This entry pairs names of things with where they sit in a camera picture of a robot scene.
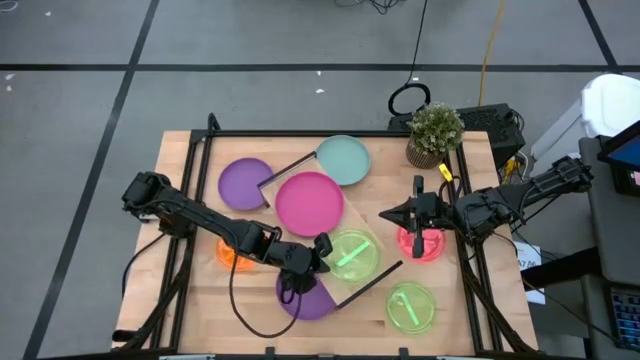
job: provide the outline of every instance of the light blue plate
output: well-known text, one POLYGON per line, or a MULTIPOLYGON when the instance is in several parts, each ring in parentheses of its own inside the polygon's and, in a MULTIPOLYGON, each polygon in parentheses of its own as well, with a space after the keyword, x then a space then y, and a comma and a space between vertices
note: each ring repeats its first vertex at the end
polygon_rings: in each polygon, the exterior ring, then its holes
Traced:
POLYGON ((316 152, 320 165, 338 185, 357 183, 371 167, 367 148, 351 136, 332 136, 323 141, 316 152))

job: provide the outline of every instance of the purple plate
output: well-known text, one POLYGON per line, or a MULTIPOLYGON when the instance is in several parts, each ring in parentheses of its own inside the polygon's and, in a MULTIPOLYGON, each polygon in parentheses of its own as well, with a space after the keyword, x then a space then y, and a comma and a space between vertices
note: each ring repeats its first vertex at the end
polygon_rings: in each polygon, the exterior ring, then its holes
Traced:
POLYGON ((264 161, 242 158, 229 164, 220 174, 218 193, 230 208, 253 210, 264 204, 258 183, 273 175, 264 161))
MULTIPOLYGON (((302 308, 298 314, 298 319, 300 320, 320 320, 331 314, 337 306, 327 289, 322 285, 322 281, 317 277, 316 280, 318 280, 316 286, 308 293, 302 294, 302 308)), ((280 281, 277 280, 276 296, 279 296, 280 289, 282 289, 282 286, 280 281)), ((291 296, 291 290, 285 291, 283 297, 288 300, 289 296, 291 296)), ((298 296, 293 294, 293 300, 289 304, 280 303, 280 306, 291 316, 294 316, 296 310, 298 310, 298 296)))

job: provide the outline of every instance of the plant pot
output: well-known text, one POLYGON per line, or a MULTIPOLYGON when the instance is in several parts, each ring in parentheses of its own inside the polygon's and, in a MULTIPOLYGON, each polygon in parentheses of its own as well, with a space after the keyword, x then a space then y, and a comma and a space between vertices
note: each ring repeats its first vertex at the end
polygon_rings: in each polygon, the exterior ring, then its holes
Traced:
POLYGON ((409 140, 407 143, 407 160, 420 169, 432 169, 442 162, 445 154, 431 154, 423 153, 413 145, 413 140, 409 140))

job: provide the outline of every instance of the potted plant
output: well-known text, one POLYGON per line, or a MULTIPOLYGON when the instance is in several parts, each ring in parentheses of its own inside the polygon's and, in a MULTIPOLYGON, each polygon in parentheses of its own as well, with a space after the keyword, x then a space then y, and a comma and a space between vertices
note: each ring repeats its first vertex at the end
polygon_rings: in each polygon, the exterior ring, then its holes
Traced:
POLYGON ((418 110, 407 125, 411 129, 407 159, 421 169, 438 165, 449 151, 458 147, 464 132, 458 112, 439 102, 418 110))

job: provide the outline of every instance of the wooden tabletop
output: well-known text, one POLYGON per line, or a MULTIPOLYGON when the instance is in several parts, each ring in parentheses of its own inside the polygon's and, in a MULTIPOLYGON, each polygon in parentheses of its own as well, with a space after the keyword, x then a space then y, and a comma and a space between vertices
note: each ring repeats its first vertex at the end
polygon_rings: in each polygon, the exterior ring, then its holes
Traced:
MULTIPOLYGON (((420 170, 405 157, 406 138, 360 138, 371 154, 369 174, 358 184, 343 187, 346 199, 383 243, 386 256, 402 258, 404 264, 375 287, 345 308, 320 321, 298 321, 289 332, 276 339, 252 335, 236 319, 229 303, 229 270, 216 260, 218 237, 200 230, 185 307, 180 352, 218 354, 261 354, 274 346, 278 354, 368 354, 392 355, 407 347, 412 355, 472 355, 473 344, 464 298, 460 266, 453 232, 446 232, 443 254, 435 261, 416 263, 401 253, 395 243, 397 226, 378 217, 382 210, 404 202, 412 191, 413 175, 425 179, 425 192, 437 191, 443 181, 438 170, 420 170), (409 336, 388 321, 384 302, 398 282, 411 280, 426 286, 433 294, 437 310, 427 332, 409 336)), ((188 148, 189 132, 164 134, 155 171, 165 174, 179 188, 188 148)), ((213 140, 204 202, 231 218, 246 218, 279 225, 271 209, 238 213, 220 200, 217 182, 222 170, 242 157, 257 157, 274 171, 281 170, 315 150, 324 138, 295 137, 217 137, 213 140)), ((471 185, 481 189, 498 185, 486 133, 467 132, 464 149, 471 185)), ((195 193, 202 146, 196 154, 189 196, 195 193)), ((455 154, 453 172, 457 173, 455 154)), ((158 234, 157 222, 142 224, 136 251, 158 234)), ((497 231, 509 237, 504 226, 497 231)), ((148 250, 134 263, 122 302, 117 328, 137 329, 158 300, 169 241, 148 250)), ((493 236, 484 245, 494 300, 506 319, 525 342, 537 348, 518 262, 512 245, 493 236)), ((277 332, 291 320, 275 294, 277 269, 257 265, 249 272, 237 273, 234 294, 240 313, 258 331, 277 332)), ((478 304, 484 346, 490 349, 486 313, 478 304)), ((173 306, 167 311, 162 344, 168 344, 173 306)))

